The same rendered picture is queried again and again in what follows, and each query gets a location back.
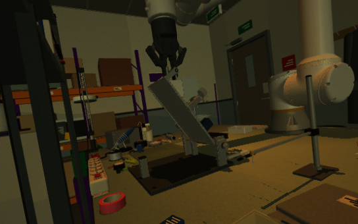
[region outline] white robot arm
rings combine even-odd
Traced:
[[[154,65],[161,67],[163,76],[178,77],[177,67],[183,63],[186,48],[180,47],[176,25],[187,26],[194,18],[226,0],[146,0],[147,19],[151,25],[153,45],[146,52]]]

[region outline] brown door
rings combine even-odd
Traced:
[[[266,91],[269,65],[265,37],[232,52],[238,115],[241,125],[269,125],[270,104]]]

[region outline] tilted gray panel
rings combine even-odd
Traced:
[[[162,77],[148,88],[191,141],[215,145],[207,130],[169,80]]]

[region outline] red sign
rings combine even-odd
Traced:
[[[282,71],[296,69],[295,55],[290,55],[287,57],[283,57],[282,61]]]

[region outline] red tape roll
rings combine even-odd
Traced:
[[[126,205],[124,193],[109,194],[99,201],[100,212],[104,215],[120,211]]]

